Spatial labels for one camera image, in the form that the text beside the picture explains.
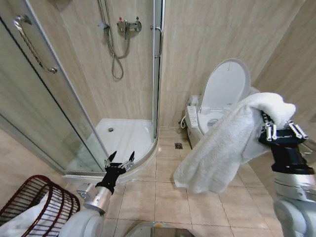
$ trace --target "shower enclosure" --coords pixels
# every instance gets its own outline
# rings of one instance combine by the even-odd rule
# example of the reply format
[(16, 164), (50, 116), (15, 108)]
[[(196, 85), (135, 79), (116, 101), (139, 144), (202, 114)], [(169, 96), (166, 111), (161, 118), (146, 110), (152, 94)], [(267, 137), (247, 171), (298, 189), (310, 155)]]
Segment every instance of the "shower enclosure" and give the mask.
[[(112, 21), (119, 55), (126, 36), (118, 25), (141, 22), (141, 31), (128, 32), (119, 80), (100, 3), (107, 4), (104, 14)], [(98, 179), (114, 151), (113, 162), (135, 151), (134, 165), (122, 180), (146, 169), (158, 139), (164, 1), (0, 4), (1, 128), (66, 177)]]

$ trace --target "toilet lid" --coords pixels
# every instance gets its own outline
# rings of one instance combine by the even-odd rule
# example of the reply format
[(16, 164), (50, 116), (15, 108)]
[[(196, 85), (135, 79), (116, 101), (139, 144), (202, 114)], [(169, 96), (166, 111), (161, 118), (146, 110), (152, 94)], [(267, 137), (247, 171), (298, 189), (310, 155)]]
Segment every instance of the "toilet lid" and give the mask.
[(250, 74), (247, 66), (238, 59), (221, 62), (210, 75), (202, 93), (203, 109), (222, 109), (248, 95)]

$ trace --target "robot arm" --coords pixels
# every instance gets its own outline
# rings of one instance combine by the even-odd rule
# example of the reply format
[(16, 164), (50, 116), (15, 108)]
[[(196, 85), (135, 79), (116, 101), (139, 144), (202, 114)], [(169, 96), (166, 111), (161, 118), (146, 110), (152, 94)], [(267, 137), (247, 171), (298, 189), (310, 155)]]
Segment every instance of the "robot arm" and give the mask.
[(298, 145), (308, 136), (289, 121), (276, 130), (271, 118), (262, 112), (265, 126), (259, 142), (271, 148), (275, 160), (275, 189), (278, 199), (274, 210), (285, 237), (316, 236), (316, 177), (312, 167), (301, 156)]
[(116, 152), (105, 160), (106, 174), (103, 180), (93, 184), (82, 184), (77, 192), (84, 199), (85, 210), (77, 212), (63, 226), (59, 237), (100, 237), (103, 229), (103, 216), (106, 213), (110, 197), (114, 193), (116, 181), (134, 163), (134, 152), (124, 163), (112, 163)]

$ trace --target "tiled floor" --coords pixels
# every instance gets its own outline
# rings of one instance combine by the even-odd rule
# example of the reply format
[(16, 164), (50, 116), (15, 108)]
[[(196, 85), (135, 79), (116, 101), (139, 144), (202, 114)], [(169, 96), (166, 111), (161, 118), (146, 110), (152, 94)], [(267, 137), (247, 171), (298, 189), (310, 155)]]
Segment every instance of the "tiled floor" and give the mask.
[[(174, 148), (175, 142), (183, 150)], [(184, 130), (161, 128), (156, 159), (133, 181), (116, 186), (105, 218), (105, 237), (122, 237), (143, 221), (168, 222), (204, 237), (281, 237), (273, 200), (248, 164), (220, 195), (190, 194), (172, 183), (190, 152)]]

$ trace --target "shower door handle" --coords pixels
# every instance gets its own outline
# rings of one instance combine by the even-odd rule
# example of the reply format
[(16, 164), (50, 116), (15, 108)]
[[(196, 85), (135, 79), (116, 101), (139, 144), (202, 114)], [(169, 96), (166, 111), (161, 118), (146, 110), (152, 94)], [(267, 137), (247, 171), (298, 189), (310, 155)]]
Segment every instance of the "shower door handle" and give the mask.
[(39, 57), (39, 54), (36, 52), (36, 50), (34, 49), (30, 39), (27, 37), (27, 35), (25, 34), (23, 27), (22, 27), (22, 23), (28, 23), (28, 24), (32, 24), (30, 19), (28, 18), (27, 15), (18, 15), (15, 17), (13, 24), (16, 27), (16, 29), (19, 31), (22, 39), (24, 40), (25, 44), (27, 45), (27, 47), (30, 49), (31, 53), (33, 54), (34, 58), (36, 59), (37, 63), (48, 73), (56, 73), (57, 72), (57, 68), (48, 68), (45, 66), (45, 64), (42, 62), (42, 60)]
[(162, 46), (163, 46), (163, 31), (160, 27), (158, 26), (155, 26), (155, 30), (159, 31), (159, 34), (160, 34), (160, 45), (159, 45), (159, 54), (158, 55), (155, 55), (155, 58), (159, 58), (162, 54)]

